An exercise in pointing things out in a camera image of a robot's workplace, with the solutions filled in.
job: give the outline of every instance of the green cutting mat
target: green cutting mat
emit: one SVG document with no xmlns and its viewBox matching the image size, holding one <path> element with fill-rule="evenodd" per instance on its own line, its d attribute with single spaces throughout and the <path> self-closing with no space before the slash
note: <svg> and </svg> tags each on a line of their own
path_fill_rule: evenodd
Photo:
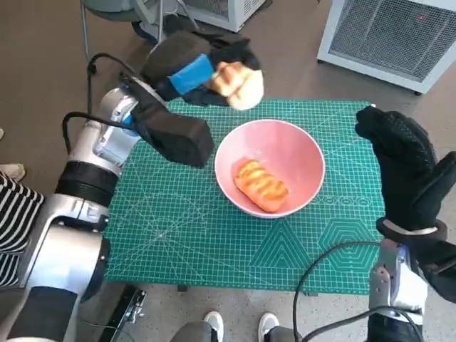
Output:
<svg viewBox="0 0 456 342">
<path fill-rule="evenodd" d="M 251 217 L 217 186 L 214 153 L 206 168 L 172 164 L 145 142 L 133 150 L 111 204 L 107 278 L 169 284 L 294 290 L 303 270 L 334 244 L 379 240 L 380 175 L 371 145 L 354 131 L 368 103 L 265 100 L 247 112 L 199 108 L 181 100 L 176 113 L 204 118 L 216 146 L 233 128 L 260 118 L 287 120 L 309 132 L 326 160 L 316 199 L 284 219 Z M 305 290 L 366 294 L 377 247 L 330 256 Z"/>
</svg>

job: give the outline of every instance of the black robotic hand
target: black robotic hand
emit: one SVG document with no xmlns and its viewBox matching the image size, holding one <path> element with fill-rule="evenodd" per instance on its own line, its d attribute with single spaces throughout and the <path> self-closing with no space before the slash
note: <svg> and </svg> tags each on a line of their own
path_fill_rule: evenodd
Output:
<svg viewBox="0 0 456 342">
<path fill-rule="evenodd" d="M 258 88 L 261 88 L 260 95 L 257 96 L 258 101 L 251 103 L 251 108 L 261 100 L 263 79 L 258 59 L 250 50 L 249 42 L 249 39 L 237 34 L 179 31 L 164 40 L 150 54 L 142 68 L 141 76 L 166 101 L 182 97 L 193 105 L 235 107 L 230 102 L 229 90 L 227 93 L 211 85 L 214 83 L 215 75 L 224 76 L 224 71 L 221 70 L 223 67 L 233 64 L 235 68 L 232 71 L 237 73 L 239 66 L 242 66 L 242 72 L 234 75 L 237 79 L 230 78 L 228 83 L 234 81 L 235 90 L 249 88 L 250 98 L 252 93 L 258 94 Z"/>
<path fill-rule="evenodd" d="M 386 218 L 378 230 L 408 246 L 434 290 L 456 303 L 456 246 L 437 219 L 456 182 L 456 152 L 437 162 L 426 131 L 398 112 L 366 107 L 356 117 L 356 132 L 372 142 L 380 164 Z"/>
<path fill-rule="evenodd" d="M 426 131 L 401 113 L 369 106 L 356 117 L 356 132 L 372 142 L 380 164 L 386 217 L 408 231 L 435 227 L 456 182 L 456 152 L 437 163 Z"/>
</svg>

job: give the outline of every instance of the bread roll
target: bread roll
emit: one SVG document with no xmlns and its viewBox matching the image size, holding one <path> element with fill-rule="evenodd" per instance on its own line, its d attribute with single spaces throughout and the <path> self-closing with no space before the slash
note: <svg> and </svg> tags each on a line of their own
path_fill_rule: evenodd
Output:
<svg viewBox="0 0 456 342">
<path fill-rule="evenodd" d="M 267 172 L 256 160 L 249 160 L 238 169 L 234 183 L 265 212 L 279 210 L 289 195 L 286 185 Z"/>
<path fill-rule="evenodd" d="M 247 68 L 241 62 L 220 62 L 209 87 L 226 97 L 234 109 L 250 109 L 263 98 L 263 73 L 261 70 Z"/>
</svg>

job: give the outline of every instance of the person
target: person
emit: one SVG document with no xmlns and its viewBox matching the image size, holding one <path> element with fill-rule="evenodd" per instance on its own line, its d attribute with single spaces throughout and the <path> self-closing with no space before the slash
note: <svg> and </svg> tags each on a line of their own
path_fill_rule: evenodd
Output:
<svg viewBox="0 0 456 342">
<path fill-rule="evenodd" d="M 223 342 L 223 337 L 222 315 L 217 311 L 211 311 L 202 321 L 185 324 L 172 337 L 171 342 Z M 258 324 L 258 342 L 293 341 L 293 329 L 280 326 L 278 318 L 273 313 L 263 314 Z"/>
<path fill-rule="evenodd" d="M 4 131 L 0 128 L 0 139 L 3 136 Z M 44 202 L 42 194 L 19 182 L 24 176 L 22 164 L 0 165 L 0 286 L 18 282 L 19 257 Z"/>
<path fill-rule="evenodd" d="M 4 135 L 5 132 L 0 127 L 0 140 Z M 26 175 L 26 168 L 22 164 L 0 164 L 0 173 L 5 174 L 18 182 Z"/>
</svg>

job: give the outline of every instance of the shoe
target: shoe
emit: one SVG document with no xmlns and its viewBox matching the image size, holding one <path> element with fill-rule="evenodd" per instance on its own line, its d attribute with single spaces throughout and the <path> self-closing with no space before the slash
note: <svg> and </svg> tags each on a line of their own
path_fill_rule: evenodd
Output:
<svg viewBox="0 0 456 342">
<path fill-rule="evenodd" d="M 3 164 L 0 165 L 0 171 L 17 182 L 26 175 L 26 168 L 22 164 Z"/>
<path fill-rule="evenodd" d="M 222 315 L 216 311 L 209 312 L 204 320 L 217 332 L 218 342 L 223 341 L 223 319 Z"/>
<path fill-rule="evenodd" d="M 276 315 L 266 312 L 258 324 L 258 342 L 264 342 L 264 336 L 275 326 L 279 326 L 279 320 Z"/>
</svg>

